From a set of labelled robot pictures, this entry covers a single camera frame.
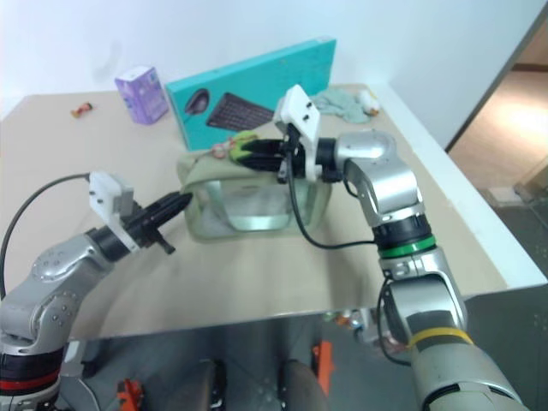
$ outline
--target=beige tabletop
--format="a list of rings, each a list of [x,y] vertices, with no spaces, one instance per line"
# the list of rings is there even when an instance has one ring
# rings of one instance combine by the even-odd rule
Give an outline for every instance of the beige tabletop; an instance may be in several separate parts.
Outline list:
[[[69,111],[89,101],[93,111],[74,119]],[[508,288],[474,234],[414,155],[386,113],[367,125],[324,116],[321,136],[363,128],[392,133],[416,173],[427,216],[464,295]],[[172,113],[151,126],[131,122],[116,92],[26,98],[1,128],[2,232],[17,208],[39,186],[72,174],[106,170],[134,186],[144,206],[178,190],[176,161],[185,151]],[[277,135],[272,125],[262,136]],[[12,236],[6,262],[7,289],[28,274],[47,247],[102,225],[88,206],[86,182],[68,182],[43,194]],[[375,246],[324,251],[302,237],[282,236],[200,244],[183,216],[163,229],[177,251],[154,246],[121,261],[81,307],[72,337],[151,333],[205,325],[372,307],[382,282]],[[342,184],[334,187],[325,220],[313,233],[335,243],[371,239],[358,202]]]

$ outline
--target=purple box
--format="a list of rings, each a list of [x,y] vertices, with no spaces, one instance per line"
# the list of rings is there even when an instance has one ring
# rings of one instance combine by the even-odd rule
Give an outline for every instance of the purple box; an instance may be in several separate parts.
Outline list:
[[[134,122],[153,124],[168,110],[154,67],[132,68],[116,77],[114,82]]]

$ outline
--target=teal box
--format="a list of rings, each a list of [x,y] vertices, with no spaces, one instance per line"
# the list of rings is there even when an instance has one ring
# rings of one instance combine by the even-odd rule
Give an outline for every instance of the teal box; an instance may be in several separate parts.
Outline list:
[[[295,84],[310,95],[327,88],[335,45],[314,39],[166,84],[188,150],[210,149],[269,122]]]

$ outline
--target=black cable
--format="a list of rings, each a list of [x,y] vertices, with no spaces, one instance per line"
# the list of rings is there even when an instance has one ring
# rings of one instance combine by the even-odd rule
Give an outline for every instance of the black cable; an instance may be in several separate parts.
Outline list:
[[[0,248],[0,299],[3,300],[3,298],[6,296],[6,282],[4,277],[4,266],[6,263],[6,252],[8,251],[8,243],[9,238],[11,237],[11,234],[14,231],[15,225],[17,224],[17,221],[19,221],[19,218],[21,218],[21,215],[23,212],[27,209],[27,207],[30,206],[30,204],[36,200],[36,198],[41,195],[45,190],[48,188],[51,188],[53,186],[56,186],[57,184],[61,182],[67,182],[69,180],[76,180],[79,178],[83,178],[86,180],[89,180],[89,173],[86,174],[73,174],[71,176],[65,176],[58,178],[52,182],[48,182],[43,187],[36,190],[33,195],[31,195],[21,207],[19,207],[19,210],[17,210],[17,213],[14,215],[14,217],[11,219],[11,222],[9,223],[8,229],[6,229],[6,234],[3,237],[2,241],[2,248]]]
[[[348,194],[350,194],[352,197],[354,197],[355,199],[358,198],[358,194],[354,193],[351,189],[350,189],[350,186],[348,184],[348,180],[345,178],[342,180],[342,182],[344,183],[344,187],[346,188],[346,192]]]
[[[378,293],[378,300],[377,300],[377,333],[378,333],[378,345],[380,345],[380,349],[383,351],[384,356],[388,361],[393,362],[394,364],[397,364],[399,366],[411,366],[411,363],[409,361],[405,360],[398,360],[397,358],[394,358],[392,355],[388,353],[386,350],[386,347],[384,346],[384,337],[383,332],[381,330],[380,326],[380,320],[382,318],[381,314],[381,302],[383,301],[384,296],[384,289],[386,288],[386,285],[388,284],[388,277],[386,277],[383,281],[383,285],[380,288],[380,292]]]
[[[353,241],[345,242],[343,244],[334,244],[326,245],[321,244],[314,240],[305,229],[305,224],[302,222],[301,213],[299,212],[299,206],[297,204],[297,196],[295,194],[295,177],[293,176],[293,153],[288,151],[286,154],[286,165],[287,165],[287,174],[288,174],[288,184],[289,184],[289,197],[291,198],[291,206],[293,207],[293,212],[295,214],[295,221],[299,226],[299,230],[304,235],[304,237],[310,242],[313,246],[318,248],[323,248],[324,250],[340,250],[341,248],[353,247],[353,246],[362,246],[365,244],[375,244],[375,241],[366,240],[366,241]]]

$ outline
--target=keyboard image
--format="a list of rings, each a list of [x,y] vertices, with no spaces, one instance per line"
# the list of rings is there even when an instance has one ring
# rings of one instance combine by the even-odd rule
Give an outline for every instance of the keyboard image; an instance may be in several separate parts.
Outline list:
[[[206,124],[232,131],[253,130],[272,120],[273,116],[274,111],[226,92],[213,109]]]

